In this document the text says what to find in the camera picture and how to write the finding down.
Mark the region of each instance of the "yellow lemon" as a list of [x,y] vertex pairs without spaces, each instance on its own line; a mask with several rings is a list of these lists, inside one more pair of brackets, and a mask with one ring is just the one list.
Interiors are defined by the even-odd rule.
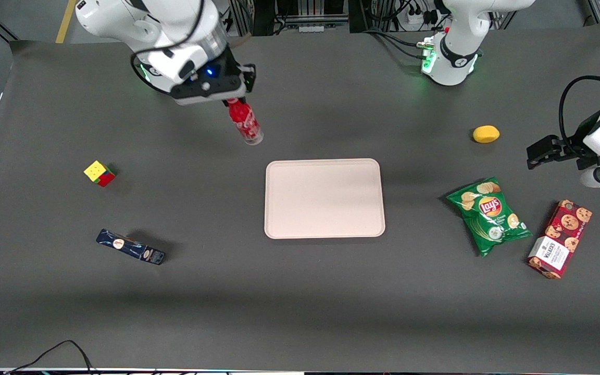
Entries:
[[479,126],[473,131],[473,140],[478,143],[495,142],[499,138],[499,131],[492,125]]

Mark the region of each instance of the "lay's chip bag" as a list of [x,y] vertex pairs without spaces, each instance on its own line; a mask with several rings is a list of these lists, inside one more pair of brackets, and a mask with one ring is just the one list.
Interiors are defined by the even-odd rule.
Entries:
[[495,245],[531,236],[527,226],[506,204],[494,177],[448,195],[448,200],[462,212],[481,256],[489,254]]

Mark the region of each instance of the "yellow floor stripe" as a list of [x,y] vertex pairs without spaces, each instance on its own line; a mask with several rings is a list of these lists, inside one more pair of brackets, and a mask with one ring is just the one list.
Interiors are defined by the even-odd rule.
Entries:
[[59,31],[57,32],[57,39],[55,40],[55,43],[64,43],[64,38],[66,38],[66,32],[69,31],[71,17],[73,17],[74,6],[76,6],[76,0],[69,0],[69,3],[66,5],[66,10],[64,10],[64,18],[61,19],[61,26],[59,26]]

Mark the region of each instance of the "pink tray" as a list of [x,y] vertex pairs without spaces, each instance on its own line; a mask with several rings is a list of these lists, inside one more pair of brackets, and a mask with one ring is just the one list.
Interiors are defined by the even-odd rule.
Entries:
[[384,231],[381,171],[376,160],[289,160],[267,166],[268,237],[379,237]]

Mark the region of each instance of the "cookie box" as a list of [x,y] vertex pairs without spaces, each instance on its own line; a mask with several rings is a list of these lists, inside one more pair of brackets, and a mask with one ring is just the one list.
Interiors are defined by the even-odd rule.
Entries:
[[123,235],[112,233],[107,229],[101,230],[98,237],[96,237],[96,242],[112,247],[113,249],[118,249],[124,254],[133,256],[133,258],[152,264],[161,264],[166,256],[165,252],[143,245],[140,242],[124,237]]
[[591,211],[568,199],[559,202],[543,236],[531,249],[527,264],[548,279],[562,278],[591,216]]

